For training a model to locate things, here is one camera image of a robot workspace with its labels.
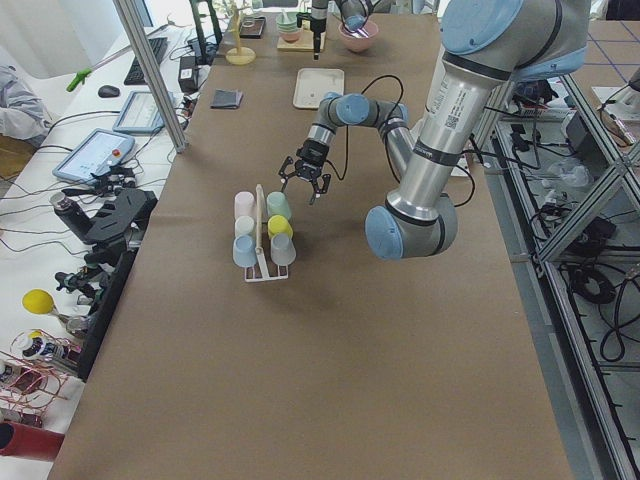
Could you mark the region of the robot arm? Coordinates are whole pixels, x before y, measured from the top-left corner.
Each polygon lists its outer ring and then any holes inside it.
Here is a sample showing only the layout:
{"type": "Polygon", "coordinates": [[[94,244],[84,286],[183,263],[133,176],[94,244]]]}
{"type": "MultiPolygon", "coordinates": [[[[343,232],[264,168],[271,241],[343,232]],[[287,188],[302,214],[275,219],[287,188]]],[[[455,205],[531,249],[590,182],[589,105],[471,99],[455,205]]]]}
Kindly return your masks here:
{"type": "Polygon", "coordinates": [[[440,24],[442,56],[432,79],[418,137],[399,102],[329,93],[308,137],[284,160],[283,182],[300,178],[312,196],[328,190],[323,167],[338,128],[377,129],[401,177],[384,205],[366,216],[372,252],[382,259],[445,251],[457,233],[454,204],[444,187],[491,92],[509,81],[541,80],[580,68],[586,55],[587,1],[452,1],[440,24]]]}
{"type": "MultiPolygon", "coordinates": [[[[343,28],[356,38],[363,37],[366,33],[365,26],[369,17],[380,10],[382,1],[370,0],[337,0],[335,4],[340,14],[340,22],[343,28]]],[[[302,26],[304,21],[309,22],[312,32],[313,59],[318,60],[321,52],[322,35],[326,32],[328,18],[327,0],[313,0],[311,9],[296,14],[296,24],[302,26]]]]}

